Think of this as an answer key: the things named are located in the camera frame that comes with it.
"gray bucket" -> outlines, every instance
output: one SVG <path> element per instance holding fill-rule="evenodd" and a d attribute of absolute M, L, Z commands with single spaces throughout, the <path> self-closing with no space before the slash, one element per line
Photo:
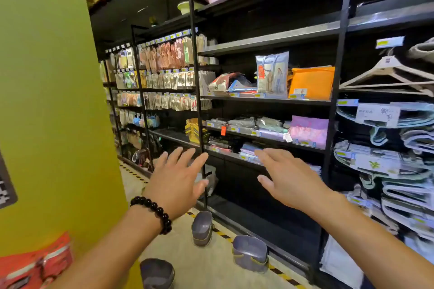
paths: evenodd
<path fill-rule="evenodd" d="M 191 225 L 191 234 L 196 246 L 209 244 L 213 234 L 213 215 L 209 211 L 201 211 L 196 215 Z"/>
<path fill-rule="evenodd" d="M 254 272 L 268 270 L 267 245 L 248 235 L 237 235 L 234 239 L 232 254 L 238 266 Z"/>
<path fill-rule="evenodd" d="M 162 259 L 148 258 L 140 263 L 144 289 L 170 289 L 175 280 L 172 264 Z"/>

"orange label on package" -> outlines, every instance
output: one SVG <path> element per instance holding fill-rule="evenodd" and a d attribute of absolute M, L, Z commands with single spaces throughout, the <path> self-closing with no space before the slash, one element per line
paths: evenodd
<path fill-rule="evenodd" d="M 264 71 L 264 67 L 262 65 L 258 66 L 258 78 L 259 79 L 265 79 L 265 71 Z"/>

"black sign on wall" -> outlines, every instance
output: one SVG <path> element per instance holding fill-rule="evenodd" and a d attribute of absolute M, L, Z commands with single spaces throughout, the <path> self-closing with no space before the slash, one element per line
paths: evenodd
<path fill-rule="evenodd" d="M 0 152 L 0 209 L 14 204 L 18 200 L 9 173 Z"/>

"black beaded bracelet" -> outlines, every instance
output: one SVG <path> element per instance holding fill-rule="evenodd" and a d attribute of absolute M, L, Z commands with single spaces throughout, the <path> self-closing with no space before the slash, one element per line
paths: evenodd
<path fill-rule="evenodd" d="M 161 219 L 163 229 L 160 234 L 167 234 L 172 231 L 172 221 L 169 219 L 169 215 L 167 215 L 163 208 L 159 207 L 156 202 L 152 202 L 150 199 L 145 197 L 135 197 L 131 199 L 131 206 L 134 206 L 135 204 L 141 204 L 142 206 L 150 208 Z"/>

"orange bag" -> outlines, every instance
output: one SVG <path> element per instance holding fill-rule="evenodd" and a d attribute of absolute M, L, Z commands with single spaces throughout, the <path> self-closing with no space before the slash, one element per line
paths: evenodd
<path fill-rule="evenodd" d="M 290 93 L 303 94 L 308 100 L 329 100 L 332 92 L 335 67 L 293 68 Z"/>

